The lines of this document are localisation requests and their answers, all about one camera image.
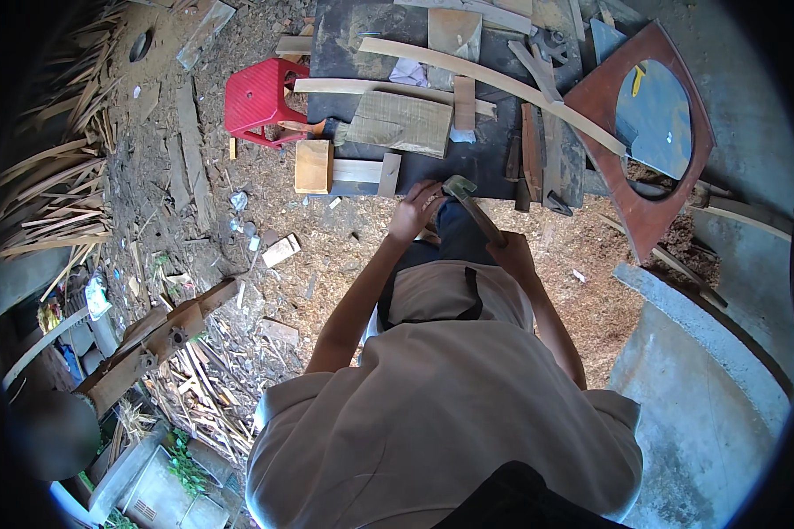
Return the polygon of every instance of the yellow tool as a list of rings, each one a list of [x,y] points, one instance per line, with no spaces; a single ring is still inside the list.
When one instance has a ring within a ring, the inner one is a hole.
[[[633,97],[638,95],[638,90],[641,88],[641,78],[647,74],[647,69],[643,64],[638,63],[635,65],[635,79],[633,79]]]

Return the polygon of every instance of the dirt ground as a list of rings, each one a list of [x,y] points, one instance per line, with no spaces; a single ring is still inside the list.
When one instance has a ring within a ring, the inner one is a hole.
[[[167,191],[170,162],[166,147],[167,139],[179,130],[174,91],[187,79],[175,57],[206,12],[208,2],[198,4],[196,15],[173,16],[130,5],[127,31],[108,72],[112,78],[123,79],[110,107],[112,120],[117,123],[117,149],[109,163],[106,187],[116,228],[102,257],[109,298],[115,305],[112,313],[122,330],[149,309],[127,286],[130,278],[139,277],[129,251],[129,243],[136,237],[153,304],[163,289],[162,274],[180,275],[184,281],[181,285],[167,283],[175,304],[207,291],[226,276],[234,275],[244,282],[241,308],[228,302],[206,320],[207,341],[229,360],[235,377],[254,395],[260,395],[267,387],[302,373],[319,329],[386,235],[397,200],[345,197],[333,209],[328,206],[332,197],[305,199],[297,195],[293,187],[293,145],[277,151],[239,142],[238,159],[228,159],[229,136],[223,128],[226,79],[235,71],[273,57],[280,37],[275,31],[277,22],[289,19],[285,33],[291,35],[303,26],[304,16],[314,16],[313,3],[308,0],[256,3],[258,13],[252,7],[232,3],[239,11],[192,70],[215,215],[209,233],[198,231],[193,206],[182,214],[173,212]],[[155,28],[150,51],[142,61],[129,63],[129,47],[149,27]],[[151,103],[147,94],[155,83],[161,83],[158,104],[148,121],[141,122],[142,112]],[[140,93],[136,98],[137,86]],[[294,234],[301,252],[274,269],[266,269],[259,259],[250,270],[254,253],[247,250],[244,236],[229,228],[234,211],[228,198],[234,190],[244,190],[249,196],[248,205],[239,215],[242,222],[254,222],[259,235],[268,229],[275,230],[279,237]],[[614,266],[631,257],[625,237],[603,225],[594,214],[616,217],[610,202],[587,196],[582,209],[575,210],[570,218],[535,206],[529,214],[518,213],[510,201],[486,201],[484,206],[499,227],[526,234],[539,275],[582,355],[588,385],[605,386],[642,305],[635,292],[611,277]],[[201,238],[207,240],[185,242]],[[299,344],[293,347],[261,336],[264,317],[297,328]],[[225,385],[237,397],[240,406],[230,406],[227,413],[252,433],[254,399],[213,366],[206,369],[210,379]],[[175,396],[166,395],[162,385],[150,382],[149,386],[154,396],[168,400],[172,420],[187,428],[184,410]],[[199,407],[190,392],[184,394],[184,404]],[[243,450],[234,453],[233,462],[241,470],[246,454]]]

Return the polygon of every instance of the workbench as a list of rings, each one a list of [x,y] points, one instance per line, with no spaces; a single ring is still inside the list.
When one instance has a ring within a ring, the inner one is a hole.
[[[558,1],[559,11],[570,11],[567,0]],[[572,28],[572,22],[566,27]],[[562,30],[576,41],[572,31]],[[415,46],[427,46],[427,9],[392,4],[391,0],[318,0],[315,34],[312,39],[310,77],[388,80],[397,58],[358,52],[362,32]],[[508,41],[523,41],[524,35],[508,30],[483,27],[479,63],[530,86],[536,86],[527,69],[508,48]],[[580,72],[578,56],[572,57]],[[334,117],[350,122],[360,96],[310,93],[309,123]],[[450,142],[444,160],[417,153],[394,151],[402,155],[396,194],[405,194],[417,181],[444,181],[462,175],[476,183],[474,196],[514,200],[514,183],[504,179],[509,133],[521,128],[523,101],[484,83],[476,82],[476,98],[497,104],[497,120],[476,115],[476,143]],[[586,155],[582,144],[567,123],[562,128],[561,198],[569,206],[582,206]],[[336,147],[336,158],[382,160],[389,150],[362,143],[347,142]],[[376,195],[378,185],[334,182],[332,195]]]

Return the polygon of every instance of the hand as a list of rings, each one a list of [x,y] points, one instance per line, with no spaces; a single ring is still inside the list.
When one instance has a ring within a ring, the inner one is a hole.
[[[435,208],[446,200],[445,196],[440,196],[440,190],[441,183],[434,180],[422,180],[414,184],[409,194],[394,210],[389,237],[406,245],[411,243],[429,222]]]
[[[491,257],[497,264],[504,269],[517,283],[526,290],[530,284],[539,280],[539,275],[535,273],[535,263],[532,261],[532,253],[529,250],[527,238],[522,234],[510,231],[501,232],[506,239],[506,246],[497,248],[490,242],[485,246]]]

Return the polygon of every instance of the red plastic stool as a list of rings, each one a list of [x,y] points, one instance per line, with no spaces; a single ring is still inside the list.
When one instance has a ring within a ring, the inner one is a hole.
[[[274,142],[251,129],[281,120],[305,123],[307,118],[285,104],[285,87],[292,88],[294,79],[285,81],[288,72],[300,78],[309,76],[306,66],[269,58],[258,64],[235,72],[227,79],[226,100],[223,103],[223,126],[236,138],[278,149],[284,142],[305,140],[306,133],[280,135]]]

